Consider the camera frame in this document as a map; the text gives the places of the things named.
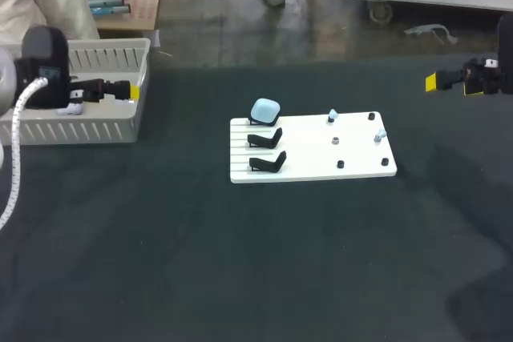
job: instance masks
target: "dark tabletop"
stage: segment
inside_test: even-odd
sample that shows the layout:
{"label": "dark tabletop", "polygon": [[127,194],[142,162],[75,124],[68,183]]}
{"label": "dark tabletop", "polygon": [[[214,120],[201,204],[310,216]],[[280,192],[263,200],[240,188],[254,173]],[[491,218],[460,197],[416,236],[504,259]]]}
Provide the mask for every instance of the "dark tabletop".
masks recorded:
{"label": "dark tabletop", "polygon": [[[466,58],[153,68],[137,143],[22,149],[0,340],[511,342],[513,98],[423,90]],[[260,97],[381,112],[397,176],[231,184]]]}

